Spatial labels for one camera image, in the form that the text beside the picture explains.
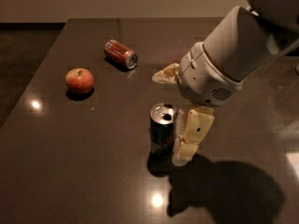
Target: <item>black soda can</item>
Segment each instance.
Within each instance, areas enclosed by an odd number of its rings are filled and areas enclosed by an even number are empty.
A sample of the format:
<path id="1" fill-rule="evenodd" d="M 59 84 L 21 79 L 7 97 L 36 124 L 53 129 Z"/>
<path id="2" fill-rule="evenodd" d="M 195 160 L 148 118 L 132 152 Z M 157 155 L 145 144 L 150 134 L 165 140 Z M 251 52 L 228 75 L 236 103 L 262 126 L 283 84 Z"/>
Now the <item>black soda can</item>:
<path id="1" fill-rule="evenodd" d="M 159 103 L 150 110 L 150 152 L 153 159 L 166 159 L 172 155 L 175 141 L 177 109 Z"/>

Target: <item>black strip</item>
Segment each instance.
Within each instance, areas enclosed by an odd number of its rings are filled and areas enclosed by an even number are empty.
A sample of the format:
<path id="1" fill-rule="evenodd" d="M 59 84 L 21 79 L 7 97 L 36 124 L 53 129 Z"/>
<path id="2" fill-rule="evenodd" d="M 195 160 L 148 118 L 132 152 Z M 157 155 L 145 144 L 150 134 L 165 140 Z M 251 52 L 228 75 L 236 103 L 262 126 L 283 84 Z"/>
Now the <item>black strip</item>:
<path id="1" fill-rule="evenodd" d="M 232 92 L 229 90 L 226 90 L 225 88 L 218 88 L 217 90 L 214 90 L 213 92 L 214 92 L 213 97 L 219 101 L 225 101 L 232 95 Z"/>
<path id="2" fill-rule="evenodd" d="M 294 49 L 290 53 L 288 53 L 286 56 L 299 56 L 299 48 Z"/>
<path id="3" fill-rule="evenodd" d="M 64 22 L 51 22 L 51 23 L 0 23 L 0 29 L 63 29 L 65 26 Z"/>

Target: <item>apple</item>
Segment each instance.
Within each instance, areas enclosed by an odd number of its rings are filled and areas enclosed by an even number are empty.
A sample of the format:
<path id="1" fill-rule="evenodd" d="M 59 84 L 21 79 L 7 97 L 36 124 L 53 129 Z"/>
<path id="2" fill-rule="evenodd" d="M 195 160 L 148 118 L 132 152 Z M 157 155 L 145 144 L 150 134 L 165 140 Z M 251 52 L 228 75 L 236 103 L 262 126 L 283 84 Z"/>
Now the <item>apple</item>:
<path id="1" fill-rule="evenodd" d="M 88 69 L 76 68 L 65 76 L 68 89 L 75 94 L 86 94 L 93 89 L 93 74 Z"/>

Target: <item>soda can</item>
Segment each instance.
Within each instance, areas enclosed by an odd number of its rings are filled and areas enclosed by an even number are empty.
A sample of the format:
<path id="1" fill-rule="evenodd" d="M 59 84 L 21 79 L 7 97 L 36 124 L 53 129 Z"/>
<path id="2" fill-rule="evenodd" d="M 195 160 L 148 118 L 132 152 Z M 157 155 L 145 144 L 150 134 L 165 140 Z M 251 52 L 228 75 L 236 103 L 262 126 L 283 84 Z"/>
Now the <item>soda can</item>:
<path id="1" fill-rule="evenodd" d="M 175 141 L 177 109 L 159 103 L 150 110 L 150 152 L 154 159 L 166 159 L 172 155 Z"/>
<path id="2" fill-rule="evenodd" d="M 106 42 L 104 53 L 107 57 L 128 69 L 133 69 L 137 65 L 138 57 L 135 52 L 114 39 Z"/>

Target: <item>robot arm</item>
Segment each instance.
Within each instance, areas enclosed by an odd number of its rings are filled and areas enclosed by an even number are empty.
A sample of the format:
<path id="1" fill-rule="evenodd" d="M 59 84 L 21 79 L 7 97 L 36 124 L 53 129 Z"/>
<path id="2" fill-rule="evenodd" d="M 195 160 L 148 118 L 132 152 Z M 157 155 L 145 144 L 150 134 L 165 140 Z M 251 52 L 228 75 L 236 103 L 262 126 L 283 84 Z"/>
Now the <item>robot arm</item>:
<path id="1" fill-rule="evenodd" d="M 178 68 L 181 93 L 198 105 L 224 105 L 243 80 L 264 63 L 299 46 L 299 0 L 248 0 L 235 7 L 206 38 L 194 44 Z M 204 106 L 180 110 L 172 162 L 185 165 L 214 120 Z"/>

